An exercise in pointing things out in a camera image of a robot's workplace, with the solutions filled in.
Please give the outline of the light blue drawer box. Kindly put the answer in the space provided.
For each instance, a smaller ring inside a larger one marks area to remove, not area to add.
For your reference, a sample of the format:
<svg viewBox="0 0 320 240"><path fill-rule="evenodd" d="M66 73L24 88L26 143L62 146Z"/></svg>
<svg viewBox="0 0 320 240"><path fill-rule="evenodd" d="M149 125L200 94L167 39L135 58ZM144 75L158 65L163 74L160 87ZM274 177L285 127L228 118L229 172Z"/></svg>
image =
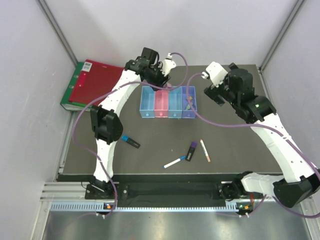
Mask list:
<svg viewBox="0 0 320 240"><path fill-rule="evenodd" d="M182 113L182 88L178 87L168 94L168 118L181 119Z"/></svg>

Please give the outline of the pink plastic drawer box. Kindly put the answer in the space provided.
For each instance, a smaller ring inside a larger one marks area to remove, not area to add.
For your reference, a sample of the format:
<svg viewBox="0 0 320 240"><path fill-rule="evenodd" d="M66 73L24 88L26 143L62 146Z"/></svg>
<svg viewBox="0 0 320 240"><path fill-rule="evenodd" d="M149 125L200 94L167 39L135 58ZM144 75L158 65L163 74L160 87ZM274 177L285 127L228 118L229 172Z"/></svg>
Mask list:
<svg viewBox="0 0 320 240"><path fill-rule="evenodd" d="M169 110L169 92L158 90L155 92L154 115L156 118L167 118Z"/></svg>

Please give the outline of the purple plastic drawer box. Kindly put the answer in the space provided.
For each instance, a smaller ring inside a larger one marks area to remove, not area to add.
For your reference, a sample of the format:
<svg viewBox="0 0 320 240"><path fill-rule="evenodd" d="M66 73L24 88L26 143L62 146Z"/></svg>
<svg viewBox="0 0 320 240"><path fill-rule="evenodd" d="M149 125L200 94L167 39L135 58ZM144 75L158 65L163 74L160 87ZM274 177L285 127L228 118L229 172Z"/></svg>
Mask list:
<svg viewBox="0 0 320 240"><path fill-rule="evenodd" d="M197 98L196 98L196 88L194 86L188 87L188 95L187 95L187 87L182 86L182 118L183 119L194 119L196 117L195 112L197 112ZM185 110L187 104L191 104L190 110Z"/></svg>

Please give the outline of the red ring binder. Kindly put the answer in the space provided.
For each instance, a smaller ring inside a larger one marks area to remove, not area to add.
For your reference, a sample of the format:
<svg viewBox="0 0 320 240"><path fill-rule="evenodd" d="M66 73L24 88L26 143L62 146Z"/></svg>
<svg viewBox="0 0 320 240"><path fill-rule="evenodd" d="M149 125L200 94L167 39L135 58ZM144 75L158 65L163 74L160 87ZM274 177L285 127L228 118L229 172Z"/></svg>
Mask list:
<svg viewBox="0 0 320 240"><path fill-rule="evenodd" d="M120 79L124 68L86 59L77 74L69 100L87 105L110 92Z"/></svg>

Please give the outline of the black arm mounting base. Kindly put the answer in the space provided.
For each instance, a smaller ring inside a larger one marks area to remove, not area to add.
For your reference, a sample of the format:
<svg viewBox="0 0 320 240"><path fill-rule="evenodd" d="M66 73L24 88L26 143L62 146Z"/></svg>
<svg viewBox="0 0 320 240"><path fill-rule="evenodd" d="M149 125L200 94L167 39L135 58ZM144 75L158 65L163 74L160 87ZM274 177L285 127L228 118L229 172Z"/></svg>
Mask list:
<svg viewBox="0 0 320 240"><path fill-rule="evenodd" d="M250 198L238 192L235 178L233 173L116 174L117 199L93 186L94 178L85 199L117 200L118 207L222 207L225 201Z"/></svg>

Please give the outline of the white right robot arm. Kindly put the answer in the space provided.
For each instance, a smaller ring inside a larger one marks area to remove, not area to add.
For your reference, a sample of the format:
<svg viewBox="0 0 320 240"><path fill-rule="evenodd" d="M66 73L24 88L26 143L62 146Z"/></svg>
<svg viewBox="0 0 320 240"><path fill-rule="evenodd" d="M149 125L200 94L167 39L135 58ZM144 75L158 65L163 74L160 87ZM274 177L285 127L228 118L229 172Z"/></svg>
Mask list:
<svg viewBox="0 0 320 240"><path fill-rule="evenodd" d="M243 172L232 181L233 192L239 198L252 192L269 195L292 208L319 190L320 171L304 160L270 100L255 94L252 74L234 63L228 68L215 61L206 67L202 78L211 80L211 85L204 93L220 106L228 102L260 137L282 171L281 175Z"/></svg>

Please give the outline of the white pink marker pen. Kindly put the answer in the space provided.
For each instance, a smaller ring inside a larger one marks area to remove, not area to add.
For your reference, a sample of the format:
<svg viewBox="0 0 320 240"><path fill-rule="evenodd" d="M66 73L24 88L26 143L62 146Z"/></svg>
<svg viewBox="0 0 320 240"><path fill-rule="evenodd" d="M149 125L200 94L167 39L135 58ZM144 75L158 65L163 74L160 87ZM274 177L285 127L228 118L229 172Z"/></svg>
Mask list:
<svg viewBox="0 0 320 240"><path fill-rule="evenodd" d="M211 159L210 159L209 153L208 153L208 151L207 151L207 148L206 148L206 146L205 146L205 143L204 143L204 141L203 141L202 139L200 139L200 144L201 144L201 147L202 147L202 149L203 149L203 152L204 152L204 154L205 154L205 157L206 157L207 161L210 163L210 162L211 162Z"/></svg>

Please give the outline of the green ring binder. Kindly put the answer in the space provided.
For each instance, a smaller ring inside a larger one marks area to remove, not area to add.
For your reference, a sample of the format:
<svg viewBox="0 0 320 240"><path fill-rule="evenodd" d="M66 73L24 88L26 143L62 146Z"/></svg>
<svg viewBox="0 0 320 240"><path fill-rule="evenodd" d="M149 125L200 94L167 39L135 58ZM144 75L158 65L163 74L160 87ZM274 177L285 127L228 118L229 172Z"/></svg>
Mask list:
<svg viewBox="0 0 320 240"><path fill-rule="evenodd" d="M123 68L87 59L79 62L60 101L67 111L80 111L92 100L110 92Z"/></svg>

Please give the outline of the blue end drawer box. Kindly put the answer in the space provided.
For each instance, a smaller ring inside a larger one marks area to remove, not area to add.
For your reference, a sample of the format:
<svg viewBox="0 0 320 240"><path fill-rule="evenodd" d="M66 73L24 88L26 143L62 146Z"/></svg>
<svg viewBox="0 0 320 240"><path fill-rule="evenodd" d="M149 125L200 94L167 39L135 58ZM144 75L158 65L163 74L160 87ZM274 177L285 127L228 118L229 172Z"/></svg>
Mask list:
<svg viewBox="0 0 320 240"><path fill-rule="evenodd" d="M155 118L155 96L156 92L150 86L142 87L139 107L142 118Z"/></svg>

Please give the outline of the blue-capped black highlighter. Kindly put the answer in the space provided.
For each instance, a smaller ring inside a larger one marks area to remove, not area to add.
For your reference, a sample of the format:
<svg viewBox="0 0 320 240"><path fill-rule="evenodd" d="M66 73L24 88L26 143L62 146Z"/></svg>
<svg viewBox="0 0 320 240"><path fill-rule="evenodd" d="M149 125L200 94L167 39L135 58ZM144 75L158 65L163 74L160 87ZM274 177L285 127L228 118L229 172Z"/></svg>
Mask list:
<svg viewBox="0 0 320 240"><path fill-rule="evenodd" d="M126 142L127 144L129 144L129 145L131 145L131 146L133 146L133 147L135 147L135 148L137 148L137 149L141 146L138 142L136 142L136 141L133 140L132 138L128 137L127 135L123 135L123 136L121 137L121 139L122 139L124 142Z"/></svg>

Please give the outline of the white blue-capped marker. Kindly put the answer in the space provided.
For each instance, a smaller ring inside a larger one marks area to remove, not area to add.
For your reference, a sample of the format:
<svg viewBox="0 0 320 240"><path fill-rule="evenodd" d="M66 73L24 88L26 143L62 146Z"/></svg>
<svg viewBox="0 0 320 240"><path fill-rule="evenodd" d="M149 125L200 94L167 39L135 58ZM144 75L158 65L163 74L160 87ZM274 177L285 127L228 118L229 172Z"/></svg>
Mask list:
<svg viewBox="0 0 320 240"><path fill-rule="evenodd" d="M173 166L173 165L175 165L175 164L177 164L177 163L179 163L179 162L181 162L181 161L183 161L183 160L185 160L185 159L186 159L186 157L185 157L185 156L182 156L182 157L180 157L180 158L178 158L178 159L176 159L176 160L173 160L173 161L165 164L165 165L163 166L163 168L164 168L164 169L167 169L167 168L169 168L169 167L171 167L171 166Z"/></svg>

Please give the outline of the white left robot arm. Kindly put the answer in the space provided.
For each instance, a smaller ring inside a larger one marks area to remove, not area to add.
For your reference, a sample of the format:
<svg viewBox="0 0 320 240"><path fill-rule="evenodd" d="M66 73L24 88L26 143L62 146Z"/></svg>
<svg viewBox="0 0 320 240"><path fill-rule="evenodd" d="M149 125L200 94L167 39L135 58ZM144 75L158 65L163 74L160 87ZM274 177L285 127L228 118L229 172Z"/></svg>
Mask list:
<svg viewBox="0 0 320 240"><path fill-rule="evenodd" d="M112 177L116 143L124 130L120 120L122 108L140 84L146 84L154 90L164 89L170 79L169 74L175 67L171 53L160 61L158 52L145 47L140 56L125 64L119 80L105 99L99 105L91 107L91 127L97 145L93 174L95 180L91 184L102 198L118 198Z"/></svg>

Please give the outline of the purple-capped black highlighter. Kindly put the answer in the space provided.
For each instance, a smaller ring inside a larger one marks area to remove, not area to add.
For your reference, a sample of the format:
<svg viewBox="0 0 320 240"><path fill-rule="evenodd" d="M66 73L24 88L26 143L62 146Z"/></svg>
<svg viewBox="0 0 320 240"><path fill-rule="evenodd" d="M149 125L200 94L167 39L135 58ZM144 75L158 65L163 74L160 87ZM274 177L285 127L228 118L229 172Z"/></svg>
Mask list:
<svg viewBox="0 0 320 240"><path fill-rule="evenodd" d="M188 151L187 151L187 154L185 155L185 160L186 160L186 161L188 161L188 162L191 161L191 159L192 159L192 157L193 157L193 155L194 155L194 152L195 152L195 150L196 150L197 144L198 144L198 143L197 143L196 141L193 141L193 142L190 144L190 147L189 147L189 149L188 149Z"/></svg>

